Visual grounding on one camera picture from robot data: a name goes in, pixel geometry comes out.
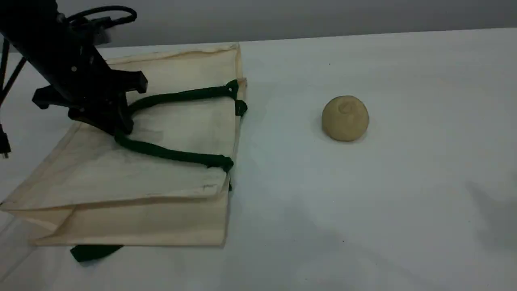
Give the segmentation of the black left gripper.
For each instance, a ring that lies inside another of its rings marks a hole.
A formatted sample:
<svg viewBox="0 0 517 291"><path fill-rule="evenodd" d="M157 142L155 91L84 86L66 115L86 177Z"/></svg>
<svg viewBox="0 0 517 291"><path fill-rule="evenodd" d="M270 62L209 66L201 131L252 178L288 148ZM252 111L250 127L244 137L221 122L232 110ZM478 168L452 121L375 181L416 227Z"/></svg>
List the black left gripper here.
<svg viewBox="0 0 517 291"><path fill-rule="evenodd" d="M148 80L141 71L108 71L106 73L69 80L37 89L32 101L40 109L50 105L68 107L68 117L89 124L107 134L120 130L128 135L133 131L133 120L128 109L126 92L147 91ZM92 109L93 105L108 104L118 97L118 111L113 108Z"/></svg>

